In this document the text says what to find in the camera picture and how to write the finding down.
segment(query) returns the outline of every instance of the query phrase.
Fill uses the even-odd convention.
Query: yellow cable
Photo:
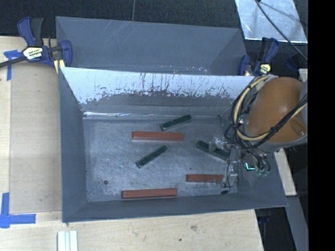
[[[264,81],[266,79],[268,79],[270,77],[270,75],[266,75],[262,78],[259,78],[257,81],[255,81],[254,83],[252,83],[241,95],[237,105],[236,105],[236,108],[235,108],[235,112],[234,112],[234,123],[237,122],[237,117],[238,117],[238,112],[239,112],[239,109],[241,107],[241,104],[244,100],[244,98],[246,97],[247,93],[252,89],[254,88],[259,82],[261,81]],[[307,104],[301,106],[299,109],[296,110],[296,112],[290,117],[290,119],[292,119],[293,117],[295,117],[298,113],[300,113],[302,111],[302,109],[306,106]],[[243,140],[247,140],[247,141],[250,141],[250,140],[253,140],[253,141],[257,141],[257,140],[262,140],[263,138],[265,138],[267,135],[269,134],[269,132],[265,132],[264,134],[261,134],[261,135],[258,135],[258,136],[255,136],[255,137],[249,137],[249,136],[245,136],[243,135],[239,130],[237,130],[237,135],[243,139]]]

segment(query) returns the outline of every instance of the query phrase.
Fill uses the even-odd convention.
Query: red block
[[[133,140],[182,141],[184,133],[133,131],[131,138]]]
[[[175,188],[169,189],[148,189],[148,190],[123,190],[122,199],[175,197],[178,192]]]
[[[187,182],[217,182],[222,181],[223,175],[205,175],[205,174],[190,174],[186,175]]]

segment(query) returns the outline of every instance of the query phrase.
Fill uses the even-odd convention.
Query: wooden table
[[[4,51],[20,51],[25,46],[20,37],[0,37],[0,62],[6,60]],[[48,89],[54,92],[55,87],[41,82],[52,74],[55,71],[45,65],[21,62],[13,66],[13,80],[7,81],[7,68],[0,69],[0,196],[4,192],[12,195],[10,204],[16,206],[10,205],[10,213],[25,212],[30,204],[37,209],[29,211],[37,213],[36,224],[0,229],[0,250],[56,250],[57,232],[72,230],[77,231],[80,251],[264,250],[254,210],[62,223],[60,163],[55,152],[59,132],[47,121],[57,122],[48,102],[58,98],[48,97]],[[34,101],[43,102],[42,98],[43,110],[31,112]],[[22,109],[20,103],[27,99],[31,104]],[[275,155],[286,195],[296,195],[284,150]]]

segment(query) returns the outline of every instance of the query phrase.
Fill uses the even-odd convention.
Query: green light
[[[255,170],[254,167],[249,167],[248,163],[245,163],[245,168],[246,168],[247,170]]]

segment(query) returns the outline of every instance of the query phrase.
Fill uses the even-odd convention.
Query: cable
[[[307,105],[307,93],[306,93],[300,100],[300,102],[297,104],[297,106],[294,109],[292,109],[288,114],[286,114],[275,126],[271,127],[271,129],[268,132],[265,132],[255,137],[250,137],[244,134],[242,131],[238,129],[238,123],[237,123],[237,120],[241,115],[241,105],[243,105],[243,100],[246,97],[247,93],[252,88],[254,88],[261,81],[268,79],[269,77],[270,75],[262,76],[257,79],[255,78],[256,81],[247,86],[244,89],[244,91],[232,103],[232,111],[230,113],[232,123],[226,128],[224,132],[224,137],[230,142],[240,146],[243,149],[256,149],[258,146],[262,145],[264,142],[269,140],[279,129],[281,129],[284,126],[284,124],[290,121],[291,118],[295,117],[298,113],[300,113],[302,109]],[[234,133],[231,138],[228,136],[228,132],[232,128],[234,130]],[[252,144],[250,142],[257,140],[259,140],[259,142],[255,144]],[[264,161],[267,164],[267,166],[270,167],[270,165],[264,159],[262,159],[262,161]]]
[[[297,47],[289,40],[289,38],[287,38],[282,31],[279,30],[279,28],[277,27],[277,25],[275,23],[273,23],[270,18],[268,17],[268,15],[265,13],[265,11],[263,10],[263,8],[260,6],[259,2],[257,0],[255,0],[258,8],[261,10],[261,12],[264,14],[264,16],[267,18],[267,20],[271,23],[271,25],[281,34],[282,37],[284,37],[284,39],[295,49],[295,51],[297,51],[303,58],[304,60],[306,60],[308,62],[307,57],[299,50],[297,49]]]
[[[136,4],[136,0],[134,0],[134,1],[133,1],[133,4],[132,4],[131,21],[134,21],[134,18],[135,18],[135,4]]]

